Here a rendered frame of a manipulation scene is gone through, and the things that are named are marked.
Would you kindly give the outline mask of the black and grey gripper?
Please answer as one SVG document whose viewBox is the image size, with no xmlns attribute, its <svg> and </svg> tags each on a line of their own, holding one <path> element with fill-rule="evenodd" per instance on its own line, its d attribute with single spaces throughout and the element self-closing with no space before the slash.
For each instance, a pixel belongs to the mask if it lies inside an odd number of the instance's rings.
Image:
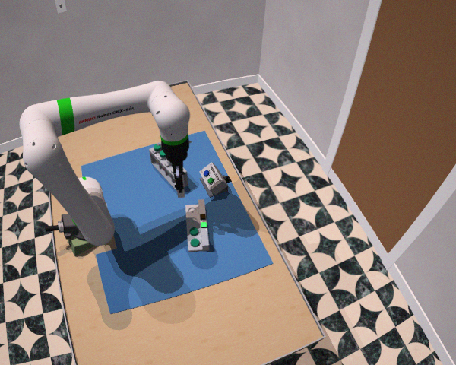
<svg viewBox="0 0 456 365">
<path fill-rule="evenodd" d="M 177 190 L 178 198 L 185 197 L 185 192 L 183 190 L 184 189 L 183 187 L 185 187 L 184 178 L 183 178 L 183 175 L 185 175 L 185 172 L 183 172 L 183 161 L 187 158 L 187 156 L 188 156 L 188 153 L 186 153 L 180 157 L 170 157 L 170 156 L 166 155 L 166 159 L 170 163 L 172 163 L 173 173 L 174 173 L 174 177 L 175 177 L 175 181 L 176 181 L 175 188 Z M 183 185 L 182 185 L 182 178 L 183 178 Z"/>
</svg>

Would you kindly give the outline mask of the white sloping button panel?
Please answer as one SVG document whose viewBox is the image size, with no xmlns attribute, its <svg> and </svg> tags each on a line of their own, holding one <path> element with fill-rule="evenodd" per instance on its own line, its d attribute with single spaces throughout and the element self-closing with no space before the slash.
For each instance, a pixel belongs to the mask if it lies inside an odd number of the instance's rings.
<svg viewBox="0 0 456 365">
<path fill-rule="evenodd" d="M 199 179 L 209 197 L 228 191 L 227 183 L 231 182 L 231 179 L 228 176 L 222 176 L 218 168 L 212 162 L 199 172 L 202 176 Z"/>
</svg>

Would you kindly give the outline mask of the blue flat mat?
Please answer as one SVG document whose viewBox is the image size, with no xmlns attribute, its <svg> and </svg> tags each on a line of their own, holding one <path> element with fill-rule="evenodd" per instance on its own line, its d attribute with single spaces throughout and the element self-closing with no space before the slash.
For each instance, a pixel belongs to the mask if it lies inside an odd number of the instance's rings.
<svg viewBox="0 0 456 365">
<path fill-rule="evenodd" d="M 209 197 L 200 170 L 213 163 L 228 176 L 205 131 L 188 135 L 185 198 L 150 162 L 155 144 L 81 166 L 99 182 L 116 248 L 96 254 L 110 314 L 209 287 L 272 265 L 232 182 Z M 188 251 L 186 205 L 204 199 L 208 251 Z"/>
</svg>

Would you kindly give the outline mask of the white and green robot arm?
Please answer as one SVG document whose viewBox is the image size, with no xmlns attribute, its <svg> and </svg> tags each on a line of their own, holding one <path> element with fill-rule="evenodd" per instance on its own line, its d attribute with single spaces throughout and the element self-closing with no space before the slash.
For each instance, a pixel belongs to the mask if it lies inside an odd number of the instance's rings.
<svg viewBox="0 0 456 365">
<path fill-rule="evenodd" d="M 20 118 L 24 165 L 68 212 L 58 225 L 46 226 L 46 232 L 58 230 L 66 239 L 74 236 L 95 246 L 112 239 L 115 226 L 101 185 L 91 177 L 78 179 L 58 137 L 109 119 L 149 112 L 160 130 L 157 146 L 171 157 L 185 154 L 192 142 L 188 139 L 190 112 L 164 81 L 52 100 L 24 110 Z"/>
</svg>

